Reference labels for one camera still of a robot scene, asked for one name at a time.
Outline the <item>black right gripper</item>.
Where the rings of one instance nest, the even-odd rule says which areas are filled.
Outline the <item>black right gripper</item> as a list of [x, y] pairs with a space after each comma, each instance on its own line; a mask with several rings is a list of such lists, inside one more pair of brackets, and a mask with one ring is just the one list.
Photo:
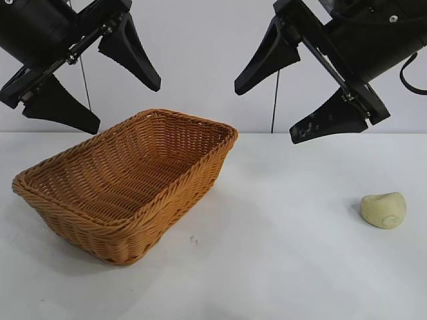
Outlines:
[[338, 83], [338, 90], [290, 128], [294, 144], [361, 133], [390, 113], [370, 82], [426, 46], [425, 1], [323, 1], [323, 24], [303, 1], [276, 1], [266, 34], [234, 81], [237, 95], [300, 61], [298, 44]]

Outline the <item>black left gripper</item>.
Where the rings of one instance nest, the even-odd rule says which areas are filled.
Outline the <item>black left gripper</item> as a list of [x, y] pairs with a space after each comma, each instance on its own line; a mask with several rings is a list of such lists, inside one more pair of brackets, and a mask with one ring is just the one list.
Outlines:
[[76, 12], [65, 1], [2, 1], [1, 48], [22, 67], [2, 87], [1, 101], [14, 109], [28, 92], [41, 86], [24, 102], [26, 118], [96, 135], [100, 119], [52, 74], [65, 63], [75, 63], [103, 35], [99, 52], [158, 92], [161, 77], [139, 40], [129, 13], [131, 5], [131, 1], [93, 1]]

